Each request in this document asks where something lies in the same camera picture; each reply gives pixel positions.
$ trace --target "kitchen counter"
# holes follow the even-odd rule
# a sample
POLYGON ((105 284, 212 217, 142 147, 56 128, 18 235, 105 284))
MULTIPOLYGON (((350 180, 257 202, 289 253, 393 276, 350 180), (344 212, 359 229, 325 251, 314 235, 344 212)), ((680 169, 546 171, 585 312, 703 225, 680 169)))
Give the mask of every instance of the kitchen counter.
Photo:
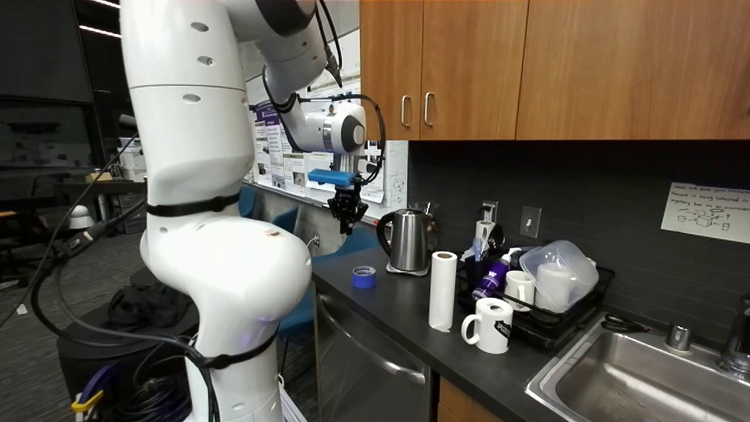
POLYGON ((525 393, 525 385, 556 357, 510 338, 507 354, 482 354, 461 339, 466 312, 454 306, 450 333, 428 327, 428 276, 397 276, 385 272, 386 256, 380 248, 350 253, 314 265, 314 280, 356 314, 369 319, 401 346, 428 364, 440 376, 464 388, 502 420, 560 420, 525 393), (352 266, 373 265, 377 284, 371 290, 352 289, 352 266))

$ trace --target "stainless steel sink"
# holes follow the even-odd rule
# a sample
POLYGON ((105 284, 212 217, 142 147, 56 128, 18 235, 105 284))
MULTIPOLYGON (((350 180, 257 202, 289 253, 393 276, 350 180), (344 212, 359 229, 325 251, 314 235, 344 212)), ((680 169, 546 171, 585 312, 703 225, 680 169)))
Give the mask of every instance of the stainless steel sink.
POLYGON ((663 338, 594 324, 535 375, 527 393, 564 420, 750 420, 747 380, 725 372, 718 352, 675 352, 663 338))

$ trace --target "paper towel roll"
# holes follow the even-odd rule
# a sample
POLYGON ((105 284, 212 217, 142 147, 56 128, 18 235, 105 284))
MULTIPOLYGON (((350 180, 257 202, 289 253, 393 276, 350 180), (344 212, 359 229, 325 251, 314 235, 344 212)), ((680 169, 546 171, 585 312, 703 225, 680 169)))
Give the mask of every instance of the paper towel roll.
POLYGON ((428 326, 448 333, 453 326, 458 256, 453 251, 432 253, 428 269, 428 326))

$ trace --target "cup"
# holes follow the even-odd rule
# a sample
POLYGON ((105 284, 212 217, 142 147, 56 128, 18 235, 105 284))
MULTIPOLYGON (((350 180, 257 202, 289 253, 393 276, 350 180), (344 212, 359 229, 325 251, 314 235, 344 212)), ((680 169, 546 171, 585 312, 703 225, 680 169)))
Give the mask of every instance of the cup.
POLYGON ((510 306, 516 312, 530 312, 527 304, 535 304, 535 292, 537 292, 537 278, 532 273, 519 272, 519 269, 510 269, 507 273, 507 297, 514 297, 507 303, 510 303, 510 306))
POLYGON ((509 352, 509 338, 514 326, 514 306, 500 297, 476 299, 476 314, 468 314, 461 324, 461 338, 476 345, 485 354, 509 352))
POLYGON ((537 266, 537 306, 563 314, 569 306, 574 276, 556 263, 537 266))

